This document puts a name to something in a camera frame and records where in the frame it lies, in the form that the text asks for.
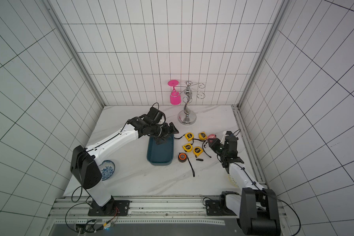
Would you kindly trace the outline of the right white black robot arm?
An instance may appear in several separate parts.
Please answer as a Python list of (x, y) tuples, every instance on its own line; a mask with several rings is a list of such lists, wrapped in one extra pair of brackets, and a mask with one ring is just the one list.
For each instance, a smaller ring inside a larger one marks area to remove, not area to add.
[(264, 188), (248, 173), (244, 161), (238, 157), (238, 137), (227, 131), (222, 139), (216, 135), (207, 138), (208, 146), (217, 154), (219, 162), (242, 191), (224, 191), (219, 202), (224, 212), (236, 214), (237, 222), (247, 236), (280, 236), (281, 223), (275, 192)]

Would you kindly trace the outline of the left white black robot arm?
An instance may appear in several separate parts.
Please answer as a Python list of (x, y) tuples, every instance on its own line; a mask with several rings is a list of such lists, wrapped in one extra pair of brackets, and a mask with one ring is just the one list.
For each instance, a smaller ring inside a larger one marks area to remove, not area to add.
[(70, 171), (81, 188), (92, 197), (90, 216), (126, 216), (129, 201), (116, 201), (105, 187), (99, 168), (110, 155), (143, 136), (163, 144), (179, 131), (173, 123), (166, 122), (166, 116), (155, 107), (147, 114), (129, 119), (122, 129), (88, 147), (81, 145), (73, 150)]

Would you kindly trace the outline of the yellow tape measure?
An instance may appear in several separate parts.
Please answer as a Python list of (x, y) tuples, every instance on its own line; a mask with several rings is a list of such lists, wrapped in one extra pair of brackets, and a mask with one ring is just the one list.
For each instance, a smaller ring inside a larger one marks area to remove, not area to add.
[(203, 153), (203, 149), (201, 147), (194, 147), (193, 153), (197, 161), (204, 161), (203, 159), (199, 158), (199, 156)]
[(185, 138), (188, 142), (190, 142), (190, 141), (192, 141), (194, 139), (194, 135), (193, 135), (193, 133), (189, 132), (189, 133), (184, 134), (181, 137), (178, 137), (178, 138), (175, 137), (175, 139), (177, 139), (177, 140), (179, 140), (181, 138)]
[(193, 150), (192, 144), (187, 143), (187, 144), (183, 145), (183, 150), (184, 150), (185, 152), (191, 152), (191, 151)]
[(198, 138), (199, 138), (199, 140), (205, 141), (207, 139), (207, 135), (205, 132), (200, 132), (198, 134)]

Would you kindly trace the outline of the orange black tape measure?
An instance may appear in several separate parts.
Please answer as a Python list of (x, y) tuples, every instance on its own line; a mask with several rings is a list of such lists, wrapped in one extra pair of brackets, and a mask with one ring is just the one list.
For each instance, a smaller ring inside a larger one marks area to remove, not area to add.
[(192, 164), (191, 164), (191, 162), (190, 162), (189, 157), (187, 156), (187, 154), (180, 152), (179, 155), (178, 155), (178, 160), (179, 160), (179, 162), (181, 162), (181, 163), (184, 163), (184, 162), (187, 161), (187, 162), (189, 163), (190, 168), (191, 168), (192, 175), (193, 175), (193, 177), (195, 177), (195, 171), (194, 171), (194, 169), (193, 169), (193, 167), (192, 167)]

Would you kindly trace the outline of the teal plastic storage box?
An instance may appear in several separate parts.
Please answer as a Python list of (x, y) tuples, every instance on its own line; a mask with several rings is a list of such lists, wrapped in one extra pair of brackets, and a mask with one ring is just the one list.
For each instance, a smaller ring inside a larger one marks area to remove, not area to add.
[(169, 165), (174, 157), (174, 135), (169, 136), (163, 144), (156, 144), (153, 137), (149, 138), (147, 161), (154, 166)]

